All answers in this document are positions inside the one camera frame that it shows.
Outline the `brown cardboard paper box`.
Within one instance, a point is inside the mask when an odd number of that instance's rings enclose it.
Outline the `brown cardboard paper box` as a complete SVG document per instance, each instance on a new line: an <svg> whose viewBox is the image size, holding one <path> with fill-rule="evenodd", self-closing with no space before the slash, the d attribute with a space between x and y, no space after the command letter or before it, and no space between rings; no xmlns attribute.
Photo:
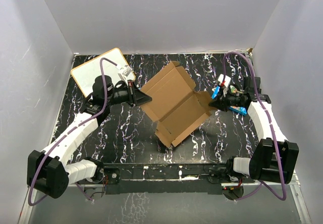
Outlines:
<svg viewBox="0 0 323 224"><path fill-rule="evenodd" d="M155 134L167 148L178 146L211 116L211 95L195 86L185 68L171 61L141 87L152 98L141 108L157 123Z"/></svg>

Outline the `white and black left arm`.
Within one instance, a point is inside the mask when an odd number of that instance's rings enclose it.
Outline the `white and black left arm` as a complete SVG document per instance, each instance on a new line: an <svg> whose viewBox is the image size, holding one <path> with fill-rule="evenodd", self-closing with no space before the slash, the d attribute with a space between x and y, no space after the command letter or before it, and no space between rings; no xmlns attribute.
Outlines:
<svg viewBox="0 0 323 224"><path fill-rule="evenodd" d="M132 80L112 83L109 76L98 76L92 92L85 98L81 111L63 133L42 151L34 150L27 161L27 185L51 198L59 198L70 184L89 179L99 183L104 178L103 163L91 157L69 164L82 142L110 114L112 105L127 103L141 106L152 98L143 93Z"/></svg>

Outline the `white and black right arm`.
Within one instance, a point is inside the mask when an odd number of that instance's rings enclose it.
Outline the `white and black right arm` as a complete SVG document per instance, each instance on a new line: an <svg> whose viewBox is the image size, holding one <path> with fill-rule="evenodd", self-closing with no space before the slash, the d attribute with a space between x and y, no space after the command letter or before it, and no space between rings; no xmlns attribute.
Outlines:
<svg viewBox="0 0 323 224"><path fill-rule="evenodd" d="M260 78L246 77L243 88L221 74L209 106L221 111L242 107L251 118L259 143L252 157L230 157L225 176L236 182L242 176L253 180L290 183L296 165L299 147L282 133L272 112L271 100L260 88Z"/></svg>

